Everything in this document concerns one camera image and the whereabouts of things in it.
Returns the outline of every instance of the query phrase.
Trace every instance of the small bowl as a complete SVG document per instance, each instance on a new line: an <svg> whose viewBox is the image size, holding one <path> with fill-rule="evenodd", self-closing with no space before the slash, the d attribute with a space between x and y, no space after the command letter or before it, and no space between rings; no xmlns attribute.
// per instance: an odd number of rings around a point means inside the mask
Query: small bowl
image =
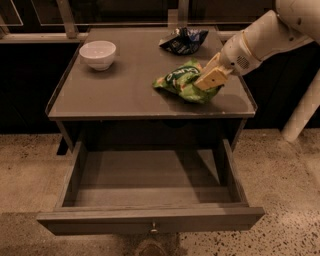
<svg viewBox="0 0 320 256"><path fill-rule="evenodd" d="M113 63L117 47L109 41L93 41L80 48L84 63L98 71L106 70Z"/></svg>

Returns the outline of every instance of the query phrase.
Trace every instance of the dark wall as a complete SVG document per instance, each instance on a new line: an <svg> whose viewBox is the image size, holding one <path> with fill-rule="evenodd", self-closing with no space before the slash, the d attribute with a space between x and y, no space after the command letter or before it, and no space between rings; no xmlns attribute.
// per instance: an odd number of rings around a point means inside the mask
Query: dark wall
<svg viewBox="0 0 320 256"><path fill-rule="evenodd" d="M1 44L0 133L58 132L46 105L78 44ZM258 104L246 128L281 129L320 68L311 43L266 60L244 76ZM318 110L307 127L320 127Z"/></svg>
<svg viewBox="0 0 320 256"><path fill-rule="evenodd" d="M266 60L244 76L258 111L247 128L282 129L320 68L320 47L308 44ZM320 127L319 111L307 127Z"/></svg>
<svg viewBox="0 0 320 256"><path fill-rule="evenodd" d="M45 108L77 47L0 45L0 133L58 132Z"/></svg>

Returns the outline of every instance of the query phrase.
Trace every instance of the concrete floor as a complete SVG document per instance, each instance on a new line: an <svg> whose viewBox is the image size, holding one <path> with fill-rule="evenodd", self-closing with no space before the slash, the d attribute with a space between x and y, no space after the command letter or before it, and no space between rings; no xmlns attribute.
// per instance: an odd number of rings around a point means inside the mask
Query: concrete floor
<svg viewBox="0 0 320 256"><path fill-rule="evenodd" d="M57 201L71 154L60 135L0 135L0 255L320 255L320 130L294 143L278 130L245 130L234 156L251 206L266 215L243 232L57 237L36 221Z"/></svg>

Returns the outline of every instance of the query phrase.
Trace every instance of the drawer knob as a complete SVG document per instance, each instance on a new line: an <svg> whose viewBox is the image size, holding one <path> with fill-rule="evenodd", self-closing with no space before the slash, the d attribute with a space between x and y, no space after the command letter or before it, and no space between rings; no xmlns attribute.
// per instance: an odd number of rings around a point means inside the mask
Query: drawer knob
<svg viewBox="0 0 320 256"><path fill-rule="evenodd" d="M155 222L152 222L152 229L150 230L150 233L151 234L158 234L159 233L158 229L156 229L156 223Z"/></svg>

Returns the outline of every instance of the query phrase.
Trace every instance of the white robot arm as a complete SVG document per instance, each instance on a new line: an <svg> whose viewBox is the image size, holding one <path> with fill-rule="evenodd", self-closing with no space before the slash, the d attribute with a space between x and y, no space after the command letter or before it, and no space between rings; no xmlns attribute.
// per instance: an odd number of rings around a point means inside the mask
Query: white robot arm
<svg viewBox="0 0 320 256"><path fill-rule="evenodd" d="M320 0L276 0L275 9L230 38L195 85L222 85L229 74L245 75L277 53L320 43Z"/></svg>

